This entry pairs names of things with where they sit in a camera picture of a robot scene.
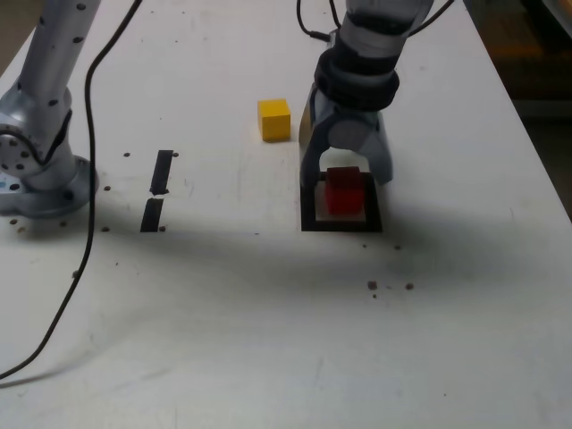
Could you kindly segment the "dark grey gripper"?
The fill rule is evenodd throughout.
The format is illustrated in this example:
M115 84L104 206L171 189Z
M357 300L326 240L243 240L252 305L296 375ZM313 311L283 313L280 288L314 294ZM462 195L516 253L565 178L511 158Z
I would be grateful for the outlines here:
M318 88L311 88L299 125L299 180L302 187L316 185L320 158L330 147L364 157L379 185L393 179L390 145L382 114L344 107Z

